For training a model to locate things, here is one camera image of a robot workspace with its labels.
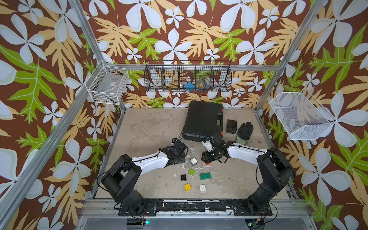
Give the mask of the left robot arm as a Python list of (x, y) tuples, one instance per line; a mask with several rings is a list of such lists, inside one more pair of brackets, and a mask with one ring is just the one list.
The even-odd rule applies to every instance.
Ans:
[(124, 154), (118, 158), (113, 166), (99, 177), (104, 189), (117, 203), (124, 203), (136, 208), (144, 202), (144, 198), (134, 187), (143, 174), (156, 169), (184, 163), (188, 147), (178, 139), (172, 144), (159, 149), (156, 153), (131, 158)]

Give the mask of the dark green lego brick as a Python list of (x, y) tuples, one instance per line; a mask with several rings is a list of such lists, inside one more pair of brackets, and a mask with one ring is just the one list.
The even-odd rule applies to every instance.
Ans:
[(208, 173), (208, 172), (201, 173), (201, 174), (199, 175), (199, 178), (200, 178), (200, 180), (201, 180), (201, 181), (202, 181), (202, 180), (209, 180), (209, 179), (211, 179), (211, 174), (210, 174), (210, 173)]

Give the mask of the light green lego brick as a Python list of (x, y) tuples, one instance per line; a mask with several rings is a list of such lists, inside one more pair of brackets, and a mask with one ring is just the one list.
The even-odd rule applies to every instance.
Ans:
[(190, 169), (188, 172), (189, 175), (194, 176), (195, 175), (195, 170), (194, 169)]

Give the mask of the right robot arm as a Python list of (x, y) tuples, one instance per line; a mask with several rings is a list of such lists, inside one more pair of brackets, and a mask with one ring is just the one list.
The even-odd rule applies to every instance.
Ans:
[(247, 198), (245, 210), (251, 215), (265, 208), (267, 203), (296, 177), (296, 171), (281, 150), (276, 147), (255, 149), (234, 141), (225, 142), (218, 134), (202, 141), (202, 145), (207, 149), (201, 157), (205, 163), (225, 157), (256, 166), (256, 172), (260, 172), (263, 181)]

